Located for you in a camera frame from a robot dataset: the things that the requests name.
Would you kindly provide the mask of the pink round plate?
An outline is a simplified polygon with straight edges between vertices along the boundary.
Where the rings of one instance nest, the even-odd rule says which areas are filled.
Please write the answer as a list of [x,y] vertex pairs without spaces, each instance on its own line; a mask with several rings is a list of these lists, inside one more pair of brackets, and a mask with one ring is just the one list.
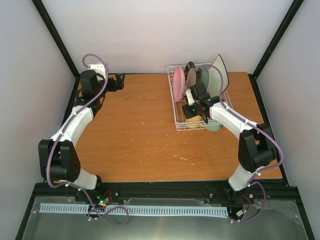
[[184,93],[185,89],[185,73],[180,66],[177,66],[173,75],[173,97],[175,102],[179,102]]

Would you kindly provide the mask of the yellow mug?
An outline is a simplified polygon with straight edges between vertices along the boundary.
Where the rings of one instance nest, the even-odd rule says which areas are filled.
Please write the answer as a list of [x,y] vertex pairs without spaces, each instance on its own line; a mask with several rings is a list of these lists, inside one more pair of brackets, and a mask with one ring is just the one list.
[[202,118],[199,115],[185,120],[186,123],[201,122],[201,121],[202,121]]

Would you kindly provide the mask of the teal flower plate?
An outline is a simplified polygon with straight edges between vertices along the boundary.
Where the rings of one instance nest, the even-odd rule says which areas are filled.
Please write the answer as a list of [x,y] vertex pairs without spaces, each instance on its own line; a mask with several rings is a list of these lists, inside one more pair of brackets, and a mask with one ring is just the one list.
[[196,83],[203,83],[206,91],[210,92],[210,74],[205,66],[200,66],[196,71]]

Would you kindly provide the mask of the round black-rimmed plate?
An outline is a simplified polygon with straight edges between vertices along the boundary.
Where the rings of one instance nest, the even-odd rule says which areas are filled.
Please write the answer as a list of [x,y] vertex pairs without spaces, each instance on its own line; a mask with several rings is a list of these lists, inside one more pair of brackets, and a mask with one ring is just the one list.
[[184,75],[185,75],[185,88],[188,89],[191,86],[196,84],[197,81],[197,72],[195,70],[195,64],[190,61],[184,68]]

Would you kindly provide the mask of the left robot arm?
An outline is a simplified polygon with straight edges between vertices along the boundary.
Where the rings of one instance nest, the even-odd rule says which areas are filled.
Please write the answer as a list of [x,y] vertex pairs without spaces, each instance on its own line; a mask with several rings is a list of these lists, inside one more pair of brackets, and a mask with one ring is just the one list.
[[76,145],[87,125],[101,109],[106,93],[124,88],[125,76],[124,73],[118,73],[114,77],[107,77],[97,69],[85,70],[80,74],[80,89],[76,92],[70,115],[57,133],[38,144],[41,176],[51,187],[57,181],[58,186],[85,189],[92,201],[103,198],[101,178],[82,169]]

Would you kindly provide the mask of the square black-rimmed plate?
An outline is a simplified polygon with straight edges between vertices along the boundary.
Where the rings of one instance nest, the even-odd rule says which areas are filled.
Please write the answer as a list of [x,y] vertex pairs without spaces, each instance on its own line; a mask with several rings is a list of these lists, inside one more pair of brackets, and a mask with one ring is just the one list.
[[229,86],[229,77],[227,68],[220,54],[217,55],[209,72],[209,94],[211,97],[223,93]]

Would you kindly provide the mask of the green ceramic bowl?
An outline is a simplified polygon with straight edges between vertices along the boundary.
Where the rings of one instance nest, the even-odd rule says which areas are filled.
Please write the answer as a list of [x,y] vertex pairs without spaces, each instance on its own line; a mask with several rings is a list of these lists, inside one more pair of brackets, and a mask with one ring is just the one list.
[[209,122],[206,126],[205,129],[210,131],[210,132],[218,132],[223,128],[223,125],[218,122]]

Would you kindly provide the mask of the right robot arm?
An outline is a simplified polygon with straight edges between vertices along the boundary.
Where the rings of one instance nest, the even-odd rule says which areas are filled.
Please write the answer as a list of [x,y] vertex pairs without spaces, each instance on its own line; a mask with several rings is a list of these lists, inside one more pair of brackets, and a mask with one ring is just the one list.
[[187,119],[200,116],[222,124],[238,139],[238,162],[224,187],[224,195],[233,201],[260,171],[277,158],[276,144],[271,128],[266,123],[250,121],[234,111],[220,95],[210,96],[203,83],[197,83],[185,92],[187,104],[182,106]]

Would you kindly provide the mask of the white wire dish rack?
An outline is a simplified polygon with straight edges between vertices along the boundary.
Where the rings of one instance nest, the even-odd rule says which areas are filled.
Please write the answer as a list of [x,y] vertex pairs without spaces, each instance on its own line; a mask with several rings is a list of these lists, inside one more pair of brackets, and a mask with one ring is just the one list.
[[207,97],[202,101],[189,100],[183,97],[180,101],[176,102],[174,97],[174,73],[176,68],[182,68],[182,65],[170,65],[167,67],[167,75],[170,86],[170,94],[172,100],[174,122],[177,131],[191,131],[206,129],[211,132],[217,132],[223,128],[223,124],[209,117],[212,103],[217,103],[219,97]]

